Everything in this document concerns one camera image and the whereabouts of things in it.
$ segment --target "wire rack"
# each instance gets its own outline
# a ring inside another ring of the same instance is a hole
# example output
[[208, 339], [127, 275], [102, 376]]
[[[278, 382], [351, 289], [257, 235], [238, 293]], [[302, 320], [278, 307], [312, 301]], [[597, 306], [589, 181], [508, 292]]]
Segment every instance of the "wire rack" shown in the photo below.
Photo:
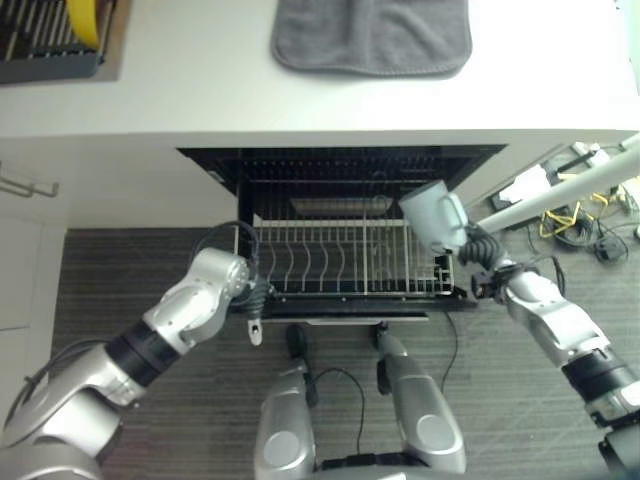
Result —
[[[503, 145], [181, 149], [254, 222], [259, 271], [276, 291], [265, 318], [424, 319], [469, 308], [451, 256], [433, 257], [398, 200], [443, 179], [452, 189]], [[238, 252], [250, 243], [238, 234]]]
[[453, 291], [450, 256], [431, 257], [403, 221], [258, 222], [260, 273], [286, 296], [436, 296]]
[[101, 50], [95, 51], [74, 34], [66, 0], [0, 0], [0, 84], [93, 75], [115, 3], [103, 2]]

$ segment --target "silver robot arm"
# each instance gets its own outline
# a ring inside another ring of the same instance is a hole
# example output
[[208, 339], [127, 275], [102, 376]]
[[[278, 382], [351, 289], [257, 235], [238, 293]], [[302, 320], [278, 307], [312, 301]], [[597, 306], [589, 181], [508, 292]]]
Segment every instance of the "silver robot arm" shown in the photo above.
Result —
[[599, 428], [600, 451], [616, 475], [640, 476], [640, 379], [614, 352], [600, 327], [550, 280], [509, 258], [499, 242], [468, 219], [442, 182], [400, 201], [405, 218], [428, 249], [446, 249], [462, 263], [481, 264], [476, 297], [493, 297], [535, 339], [585, 402]]
[[118, 409], [137, 405], [153, 380], [215, 336], [248, 283], [243, 258], [200, 251], [141, 321], [84, 354], [16, 412], [0, 441], [0, 478], [101, 479], [94, 459], [119, 430]]
[[599, 445], [609, 469], [620, 477], [637, 478], [640, 378], [615, 353], [600, 327], [564, 298], [556, 284], [514, 262], [478, 227], [469, 231], [472, 238], [460, 250], [460, 258], [488, 271], [474, 276], [474, 293], [506, 305], [581, 396], [595, 424], [610, 429]]

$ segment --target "cabinet handle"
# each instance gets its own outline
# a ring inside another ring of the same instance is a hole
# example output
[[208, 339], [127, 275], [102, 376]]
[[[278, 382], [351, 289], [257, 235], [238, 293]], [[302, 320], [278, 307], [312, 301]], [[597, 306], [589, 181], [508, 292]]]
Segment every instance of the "cabinet handle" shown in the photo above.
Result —
[[[13, 188], [7, 188], [3, 185], [8, 185]], [[42, 195], [43, 197], [55, 198], [58, 196], [59, 190], [60, 184], [58, 182], [53, 183], [50, 190], [42, 190], [40, 188], [37, 188], [33, 183], [19, 183], [15, 180], [11, 180], [10, 178], [2, 176], [2, 173], [0, 173], [0, 191], [11, 193], [19, 197], [30, 198], [33, 197], [34, 194], [37, 194]]]

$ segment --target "gray towel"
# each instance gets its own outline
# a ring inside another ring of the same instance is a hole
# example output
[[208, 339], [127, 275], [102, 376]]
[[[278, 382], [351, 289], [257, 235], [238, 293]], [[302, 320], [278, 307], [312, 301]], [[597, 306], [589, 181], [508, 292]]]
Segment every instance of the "gray towel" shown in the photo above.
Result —
[[453, 72], [471, 55], [467, 0], [280, 0], [271, 46], [299, 70]]

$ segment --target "white pipe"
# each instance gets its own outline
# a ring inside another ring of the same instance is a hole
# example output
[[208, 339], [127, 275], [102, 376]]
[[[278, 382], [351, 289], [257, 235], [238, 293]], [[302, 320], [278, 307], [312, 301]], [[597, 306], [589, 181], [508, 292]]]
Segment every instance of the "white pipe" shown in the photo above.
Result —
[[542, 195], [515, 205], [480, 220], [478, 224], [489, 233], [541, 215], [545, 210], [567, 205], [585, 194], [608, 190], [614, 185], [640, 174], [640, 147], [636, 143], [630, 150], [616, 155], [598, 167], [554, 186]]

